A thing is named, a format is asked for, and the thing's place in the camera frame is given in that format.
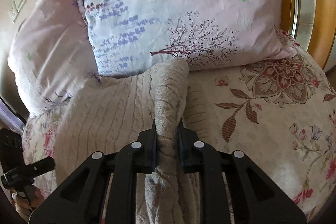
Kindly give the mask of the person's left hand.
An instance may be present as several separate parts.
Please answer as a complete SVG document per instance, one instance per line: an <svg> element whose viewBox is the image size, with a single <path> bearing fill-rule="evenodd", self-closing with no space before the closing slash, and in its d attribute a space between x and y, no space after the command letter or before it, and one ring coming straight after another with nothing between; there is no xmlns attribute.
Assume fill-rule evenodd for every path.
<svg viewBox="0 0 336 224"><path fill-rule="evenodd" d="M19 196L15 190L11 190L11 196L17 213L26 221L29 221L30 215L45 200L42 192L36 186L31 187L34 190L34 196L31 201Z"/></svg>

